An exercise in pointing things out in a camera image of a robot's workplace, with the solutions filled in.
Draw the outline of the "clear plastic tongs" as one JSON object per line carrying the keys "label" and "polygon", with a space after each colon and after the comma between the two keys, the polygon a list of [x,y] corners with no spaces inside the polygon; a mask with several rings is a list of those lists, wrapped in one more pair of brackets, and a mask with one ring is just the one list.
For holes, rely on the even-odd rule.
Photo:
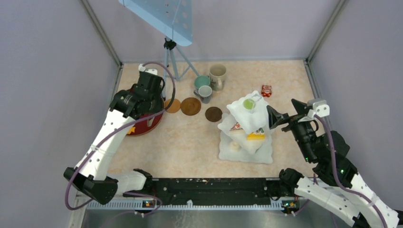
{"label": "clear plastic tongs", "polygon": [[154,118],[148,119],[146,122],[147,127],[152,128],[153,122],[154,122]]}

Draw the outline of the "orange fish-shaped cookie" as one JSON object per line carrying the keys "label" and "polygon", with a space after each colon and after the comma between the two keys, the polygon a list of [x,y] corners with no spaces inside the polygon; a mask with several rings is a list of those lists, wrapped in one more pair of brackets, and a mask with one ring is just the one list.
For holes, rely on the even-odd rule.
{"label": "orange fish-shaped cookie", "polygon": [[132,127],[129,129],[127,135],[133,135],[134,133],[135,133],[135,126],[132,126]]}

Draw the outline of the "round green macaron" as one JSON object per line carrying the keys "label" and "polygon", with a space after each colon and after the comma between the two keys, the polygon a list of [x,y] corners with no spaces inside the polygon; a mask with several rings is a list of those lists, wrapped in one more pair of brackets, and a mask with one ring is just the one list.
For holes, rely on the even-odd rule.
{"label": "round green macaron", "polygon": [[242,104],[245,109],[252,111],[256,106],[256,101],[254,99],[248,98],[245,99]]}

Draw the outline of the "yellow cheesecake slice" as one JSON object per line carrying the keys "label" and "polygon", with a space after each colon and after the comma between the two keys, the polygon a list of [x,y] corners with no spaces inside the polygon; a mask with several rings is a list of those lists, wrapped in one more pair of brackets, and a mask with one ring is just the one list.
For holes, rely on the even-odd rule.
{"label": "yellow cheesecake slice", "polygon": [[265,138],[265,131],[262,128],[259,128],[247,136],[247,140],[264,140]]}

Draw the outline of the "white cream puff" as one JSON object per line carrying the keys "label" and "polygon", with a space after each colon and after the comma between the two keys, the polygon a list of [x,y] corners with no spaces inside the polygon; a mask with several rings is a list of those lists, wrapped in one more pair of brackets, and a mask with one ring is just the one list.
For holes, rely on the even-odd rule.
{"label": "white cream puff", "polygon": [[240,150],[240,148],[241,148],[241,146],[240,146],[237,142],[235,142],[235,141],[232,141],[232,142],[230,142],[230,144],[229,144],[229,149],[230,149],[232,152],[237,152],[237,151]]}

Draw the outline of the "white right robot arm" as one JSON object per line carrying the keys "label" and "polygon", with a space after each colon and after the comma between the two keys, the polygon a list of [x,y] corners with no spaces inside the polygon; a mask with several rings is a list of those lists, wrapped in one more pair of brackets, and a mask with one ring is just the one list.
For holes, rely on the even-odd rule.
{"label": "white right robot arm", "polygon": [[387,206],[348,160],[349,145],[325,122],[330,114],[327,102],[320,98],[307,103],[296,99],[291,102],[296,115],[282,114],[267,105],[269,128],[280,126],[283,132],[291,132],[305,161],[315,165],[313,172],[339,194],[317,186],[292,168],[280,171],[279,191],[285,196],[296,194],[315,202],[353,228],[395,228],[402,225],[402,211]]}

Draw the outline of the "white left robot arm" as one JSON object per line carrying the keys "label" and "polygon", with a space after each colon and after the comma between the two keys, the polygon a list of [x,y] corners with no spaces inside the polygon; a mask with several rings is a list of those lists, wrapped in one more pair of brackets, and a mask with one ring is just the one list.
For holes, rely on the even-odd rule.
{"label": "white left robot arm", "polygon": [[108,174],[108,169],[130,128],[163,113],[164,87],[162,77],[141,71],[137,83],[114,95],[93,144],[75,167],[64,171],[71,186],[101,205],[107,204],[116,194],[127,191],[135,190],[140,196],[152,192],[147,172],[134,169],[122,174]]}

